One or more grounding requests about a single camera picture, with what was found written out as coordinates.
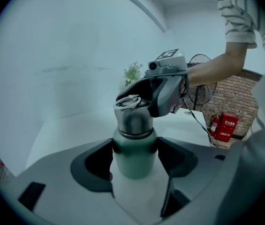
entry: white table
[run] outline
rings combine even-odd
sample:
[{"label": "white table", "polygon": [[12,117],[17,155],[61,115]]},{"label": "white table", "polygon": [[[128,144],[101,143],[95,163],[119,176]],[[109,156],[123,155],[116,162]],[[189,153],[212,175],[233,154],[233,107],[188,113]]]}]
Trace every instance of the white table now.
[{"label": "white table", "polygon": [[[193,113],[206,127],[203,114],[196,111]],[[153,123],[158,136],[209,146],[207,133],[186,109],[181,108],[176,114],[156,118]],[[42,126],[34,142],[26,167],[46,155],[111,138],[116,127],[113,108],[48,122]],[[157,155],[152,172],[144,179],[131,180],[124,177],[115,159],[110,171],[113,174],[114,196],[122,208],[142,224],[161,220],[159,215],[166,195],[168,175]]]}]

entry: white wall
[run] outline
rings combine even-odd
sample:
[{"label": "white wall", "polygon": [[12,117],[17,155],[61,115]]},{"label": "white wall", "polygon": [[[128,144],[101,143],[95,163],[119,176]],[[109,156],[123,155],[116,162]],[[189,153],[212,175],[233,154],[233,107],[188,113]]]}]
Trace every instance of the white wall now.
[{"label": "white wall", "polygon": [[170,35],[129,0],[13,0],[0,16],[7,168],[24,170],[44,123],[111,107],[124,68],[167,50]]},{"label": "white wall", "polygon": [[[166,19],[175,43],[187,61],[202,53],[210,59],[225,51],[225,25],[216,2],[189,3],[167,9]],[[257,33],[257,48],[247,51],[244,69],[265,74],[265,51]]]}]

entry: cable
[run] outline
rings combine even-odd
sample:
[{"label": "cable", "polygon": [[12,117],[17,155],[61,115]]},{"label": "cable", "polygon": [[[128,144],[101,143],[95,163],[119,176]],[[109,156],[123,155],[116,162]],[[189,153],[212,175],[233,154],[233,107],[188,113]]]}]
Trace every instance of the cable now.
[{"label": "cable", "polygon": [[264,128],[265,127],[264,123],[261,121],[261,119],[258,117],[257,114],[256,114],[256,122],[259,124],[259,126],[261,128]]},{"label": "cable", "polygon": [[214,140],[217,142],[217,145],[218,145],[217,147],[219,148],[220,146],[219,146],[218,140],[217,139],[214,139]]},{"label": "cable", "polygon": [[184,92],[185,92],[186,89],[187,89],[187,87],[184,85],[184,90],[183,90],[183,92],[181,93],[181,95],[184,94]]},{"label": "cable", "polygon": [[208,134],[208,139],[209,139],[209,142],[212,144],[212,145],[214,145],[216,148],[218,148],[219,146],[217,146],[216,144],[214,144],[213,142],[212,142],[212,137],[211,137],[211,135],[210,135],[210,133],[209,133],[209,131],[197,120],[197,118],[195,117],[195,115],[194,115],[194,113],[192,112],[192,110],[190,110],[189,109],[189,106],[184,102],[184,99],[182,99],[182,101],[183,101],[183,104],[185,105],[185,107],[189,110],[189,112],[192,114],[192,116],[194,117],[194,119],[197,121],[197,123],[199,123],[200,124],[200,126],[203,128],[203,130],[205,131],[205,132],[207,132],[207,134]]}]

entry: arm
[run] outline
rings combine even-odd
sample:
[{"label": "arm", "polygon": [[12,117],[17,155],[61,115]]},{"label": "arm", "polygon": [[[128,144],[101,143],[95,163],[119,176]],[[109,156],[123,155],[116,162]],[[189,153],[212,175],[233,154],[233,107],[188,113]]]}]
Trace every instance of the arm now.
[{"label": "arm", "polygon": [[225,53],[188,69],[189,85],[218,82],[237,74],[244,67],[248,44],[226,43]]}]

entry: stainless steel bottle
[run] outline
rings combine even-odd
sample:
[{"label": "stainless steel bottle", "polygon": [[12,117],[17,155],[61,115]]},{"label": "stainless steel bottle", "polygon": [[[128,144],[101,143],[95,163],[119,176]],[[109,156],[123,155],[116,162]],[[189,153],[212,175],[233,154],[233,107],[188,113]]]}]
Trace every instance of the stainless steel bottle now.
[{"label": "stainless steel bottle", "polygon": [[129,95],[114,104],[118,121],[113,140],[114,157],[120,172],[131,179],[140,179],[152,170],[157,134],[153,129],[153,117],[148,108],[150,102],[138,95]]}]

